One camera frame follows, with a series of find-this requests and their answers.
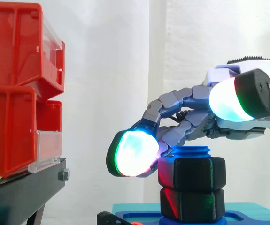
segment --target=blue tray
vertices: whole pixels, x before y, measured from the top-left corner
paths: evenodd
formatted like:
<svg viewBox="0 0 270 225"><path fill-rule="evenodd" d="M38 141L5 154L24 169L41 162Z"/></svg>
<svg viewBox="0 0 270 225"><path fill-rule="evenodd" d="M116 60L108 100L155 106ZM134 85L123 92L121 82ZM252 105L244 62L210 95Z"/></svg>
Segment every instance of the blue tray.
<svg viewBox="0 0 270 225"><path fill-rule="evenodd" d="M113 213L129 222L141 222L143 225L191 225L162 217L159 211L155 211L159 208L159 204L116 204ZM260 205L250 202L226 203L226 210L225 217L211 225L270 225L270 210Z"/></svg>

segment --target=black fingertip cap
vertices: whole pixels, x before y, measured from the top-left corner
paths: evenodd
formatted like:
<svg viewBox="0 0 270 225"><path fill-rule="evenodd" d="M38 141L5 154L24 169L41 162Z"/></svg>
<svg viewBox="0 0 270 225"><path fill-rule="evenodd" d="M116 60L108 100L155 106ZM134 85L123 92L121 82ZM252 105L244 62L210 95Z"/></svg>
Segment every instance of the black fingertip cap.
<svg viewBox="0 0 270 225"><path fill-rule="evenodd" d="M123 130L123 131L119 131L109 149L108 149L108 153L107 153L107 160L106 160L106 163L107 163L107 168L108 168L108 171L113 175L113 176L116 176L116 177L125 177L124 175L122 175L116 168L116 165L115 165L115 155L116 155L116 151L117 151L117 147L120 143L120 140L122 138L122 136L124 135L124 133L126 132L127 130Z"/></svg>
<svg viewBox="0 0 270 225"><path fill-rule="evenodd" d="M235 90L243 110L255 119L270 116L270 78L260 69L235 76Z"/></svg>

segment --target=metal bolt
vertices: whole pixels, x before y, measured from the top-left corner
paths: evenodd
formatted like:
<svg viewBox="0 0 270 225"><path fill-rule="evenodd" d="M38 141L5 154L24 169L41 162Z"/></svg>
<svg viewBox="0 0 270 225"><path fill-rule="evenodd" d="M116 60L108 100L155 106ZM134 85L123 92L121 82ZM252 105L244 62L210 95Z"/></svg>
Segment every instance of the metal bolt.
<svg viewBox="0 0 270 225"><path fill-rule="evenodd" d="M62 169L60 172L59 172L59 176L58 176L59 180L61 181L68 181L69 178L70 178L70 169Z"/></svg>

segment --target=black shelf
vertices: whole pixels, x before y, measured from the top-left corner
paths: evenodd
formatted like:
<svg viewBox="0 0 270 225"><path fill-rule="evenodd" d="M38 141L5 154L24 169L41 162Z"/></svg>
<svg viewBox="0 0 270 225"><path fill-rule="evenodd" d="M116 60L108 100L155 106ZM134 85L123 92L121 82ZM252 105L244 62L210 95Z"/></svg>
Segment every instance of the black shelf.
<svg viewBox="0 0 270 225"><path fill-rule="evenodd" d="M38 173L0 180L0 225L39 225L45 203L65 186L66 159Z"/></svg>

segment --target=green light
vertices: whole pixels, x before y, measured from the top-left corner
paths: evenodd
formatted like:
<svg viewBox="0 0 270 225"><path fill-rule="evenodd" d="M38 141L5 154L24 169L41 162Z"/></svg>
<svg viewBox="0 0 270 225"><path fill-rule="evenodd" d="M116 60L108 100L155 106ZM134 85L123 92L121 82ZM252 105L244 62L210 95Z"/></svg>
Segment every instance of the green light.
<svg viewBox="0 0 270 225"><path fill-rule="evenodd" d="M241 107L237 98L235 78L222 81L215 85L210 92L209 104L213 113L223 120L244 122L253 119Z"/></svg>
<svg viewBox="0 0 270 225"><path fill-rule="evenodd" d="M124 176L144 173L155 160L159 150L157 140L140 130L127 131L115 154L115 166Z"/></svg>

